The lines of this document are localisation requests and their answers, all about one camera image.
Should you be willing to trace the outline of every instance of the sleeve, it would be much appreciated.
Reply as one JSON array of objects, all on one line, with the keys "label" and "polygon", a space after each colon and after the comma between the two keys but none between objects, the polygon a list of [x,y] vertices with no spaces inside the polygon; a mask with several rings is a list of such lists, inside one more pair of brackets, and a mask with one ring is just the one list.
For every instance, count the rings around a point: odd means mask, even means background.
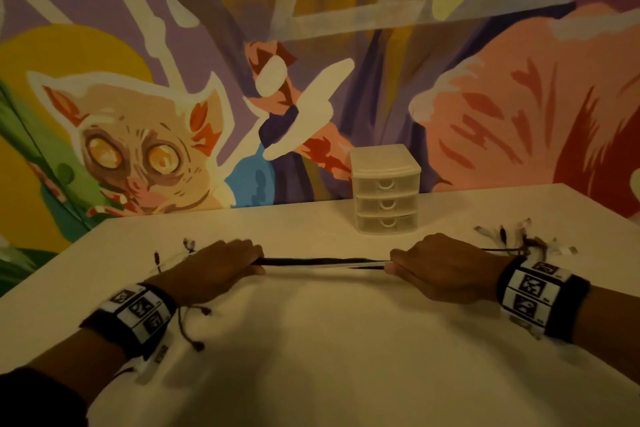
[{"label": "sleeve", "polygon": [[58,423],[86,427],[87,406],[75,391],[32,368],[21,367],[0,375],[4,415],[20,418],[21,425]]}]

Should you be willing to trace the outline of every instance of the clear plastic drawers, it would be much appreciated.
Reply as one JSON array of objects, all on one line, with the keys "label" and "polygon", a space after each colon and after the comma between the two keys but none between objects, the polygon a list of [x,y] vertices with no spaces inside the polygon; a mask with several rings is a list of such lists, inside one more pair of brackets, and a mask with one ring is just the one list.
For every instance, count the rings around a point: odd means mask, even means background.
[{"label": "clear plastic drawers", "polygon": [[420,165],[406,147],[358,147],[350,154],[358,230],[369,234],[415,230]]}]

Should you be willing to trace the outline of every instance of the white table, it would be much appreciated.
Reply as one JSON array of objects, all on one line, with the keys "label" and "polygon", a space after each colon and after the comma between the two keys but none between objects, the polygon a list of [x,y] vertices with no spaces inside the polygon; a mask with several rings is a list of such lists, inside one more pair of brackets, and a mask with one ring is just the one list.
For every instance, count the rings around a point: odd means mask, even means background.
[{"label": "white table", "polygon": [[[350,201],[109,220],[0,299],[0,371],[76,330],[101,299],[142,280],[182,239],[250,237],[272,257],[371,257],[475,225],[558,237],[554,263],[640,295],[640,227],[564,185],[420,196],[414,234],[358,234]],[[575,348],[536,342],[495,305],[432,303],[380,271],[278,271],[189,312],[146,385],[121,376],[90,409],[98,426],[637,426],[640,389]]]}]

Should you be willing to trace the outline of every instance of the mural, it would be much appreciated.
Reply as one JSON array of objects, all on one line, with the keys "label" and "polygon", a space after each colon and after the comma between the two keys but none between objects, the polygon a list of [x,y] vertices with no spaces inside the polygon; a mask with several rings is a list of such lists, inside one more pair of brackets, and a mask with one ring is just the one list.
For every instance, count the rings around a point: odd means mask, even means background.
[{"label": "mural", "polygon": [[0,0],[0,294],[103,220],[562,182],[640,223],[640,0]]}]

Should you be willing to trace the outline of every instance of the large eye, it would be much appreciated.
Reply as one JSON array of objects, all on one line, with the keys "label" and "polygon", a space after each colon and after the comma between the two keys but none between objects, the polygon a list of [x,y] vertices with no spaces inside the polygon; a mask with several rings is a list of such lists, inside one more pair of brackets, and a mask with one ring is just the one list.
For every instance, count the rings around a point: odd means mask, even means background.
[{"label": "large eye", "polygon": [[180,157],[173,147],[161,144],[150,148],[147,160],[154,171],[171,174],[180,166]]},{"label": "large eye", "polygon": [[122,164],[122,154],[101,137],[87,140],[86,148],[94,162],[106,169],[118,169]]}]

